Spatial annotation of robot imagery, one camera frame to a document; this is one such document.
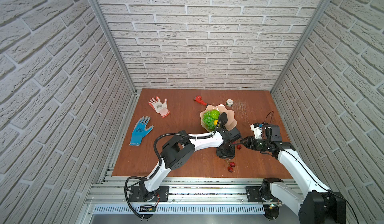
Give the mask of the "green grape bunch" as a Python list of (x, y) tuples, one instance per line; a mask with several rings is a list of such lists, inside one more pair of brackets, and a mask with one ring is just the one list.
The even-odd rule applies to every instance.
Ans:
[(215, 129), (214, 119), (210, 117), (210, 111), (207, 111), (203, 114), (203, 123), (207, 127), (209, 131), (213, 131)]

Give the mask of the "dark fake avocado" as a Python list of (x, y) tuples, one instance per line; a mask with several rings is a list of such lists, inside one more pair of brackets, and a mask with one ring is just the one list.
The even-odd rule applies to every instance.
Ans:
[(218, 119), (219, 123), (220, 123), (220, 126), (221, 127), (224, 127), (227, 122), (228, 122), (228, 115), (226, 112), (222, 112), (219, 116), (219, 119)]

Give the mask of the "green bumpy fake fruit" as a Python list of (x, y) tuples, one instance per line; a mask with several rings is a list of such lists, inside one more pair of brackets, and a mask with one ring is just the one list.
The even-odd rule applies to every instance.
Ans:
[(218, 120), (219, 116), (220, 116), (220, 112), (218, 110), (210, 111), (210, 117), (213, 118), (214, 120)]

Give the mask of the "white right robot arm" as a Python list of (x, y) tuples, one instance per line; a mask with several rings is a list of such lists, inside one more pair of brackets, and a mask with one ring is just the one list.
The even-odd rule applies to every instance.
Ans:
[(242, 144), (262, 154), (275, 157), (294, 178), (301, 194), (293, 191), (279, 178), (266, 178), (259, 189), (263, 201), (277, 199), (294, 212), (302, 224), (345, 224), (346, 200), (341, 193), (333, 193), (302, 161), (289, 142), (270, 142), (246, 137)]

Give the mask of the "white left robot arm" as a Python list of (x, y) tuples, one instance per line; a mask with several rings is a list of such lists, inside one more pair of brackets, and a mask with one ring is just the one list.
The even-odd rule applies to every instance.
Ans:
[(241, 139), (237, 128), (228, 131), (217, 128), (207, 134), (192, 135), (182, 130), (178, 133), (169, 133), (159, 136), (154, 143), (154, 150), (159, 158), (157, 166), (140, 182), (145, 193), (154, 193), (161, 182), (175, 169), (183, 166), (196, 151), (216, 148), (216, 155), (221, 159), (235, 157), (235, 142)]

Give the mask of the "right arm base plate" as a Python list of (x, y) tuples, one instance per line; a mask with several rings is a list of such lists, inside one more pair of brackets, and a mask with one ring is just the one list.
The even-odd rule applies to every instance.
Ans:
[(246, 196), (249, 203), (272, 203), (280, 205), (282, 201), (271, 196), (270, 194), (265, 194), (261, 189), (261, 186), (246, 186)]

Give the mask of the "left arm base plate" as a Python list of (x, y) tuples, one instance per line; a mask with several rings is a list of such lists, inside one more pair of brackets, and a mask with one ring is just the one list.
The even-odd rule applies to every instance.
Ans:
[(169, 186), (160, 186), (156, 191), (148, 192), (141, 186), (133, 186), (127, 192), (130, 202), (167, 202), (169, 189)]

